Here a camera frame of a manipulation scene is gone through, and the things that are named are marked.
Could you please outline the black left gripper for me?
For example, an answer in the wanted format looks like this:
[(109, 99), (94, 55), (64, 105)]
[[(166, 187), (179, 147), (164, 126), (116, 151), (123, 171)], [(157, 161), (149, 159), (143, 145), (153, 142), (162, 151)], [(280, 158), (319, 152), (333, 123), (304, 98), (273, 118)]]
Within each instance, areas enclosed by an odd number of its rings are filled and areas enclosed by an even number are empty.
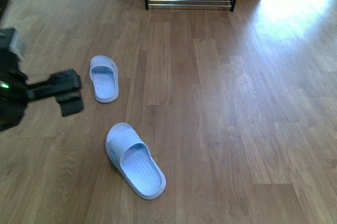
[(54, 97), (63, 117), (84, 109), (82, 82), (75, 70), (52, 74), (43, 82), (27, 84), (22, 72), (1, 73), (1, 131), (20, 124), (28, 103)]

